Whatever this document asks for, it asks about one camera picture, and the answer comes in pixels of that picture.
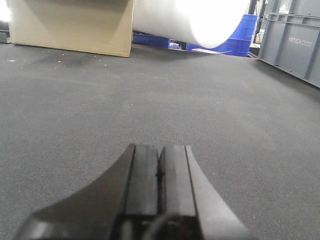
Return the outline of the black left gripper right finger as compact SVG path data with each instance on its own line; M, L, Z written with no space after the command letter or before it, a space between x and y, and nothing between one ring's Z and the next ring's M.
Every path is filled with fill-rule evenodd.
M146 240L251 240L253 235L213 188L188 145L160 155L160 216Z

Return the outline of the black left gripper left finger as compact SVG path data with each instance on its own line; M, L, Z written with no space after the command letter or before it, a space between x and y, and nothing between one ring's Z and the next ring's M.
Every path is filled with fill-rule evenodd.
M114 240L125 222L128 233L158 214L158 151L130 144L92 183L29 215L16 240Z

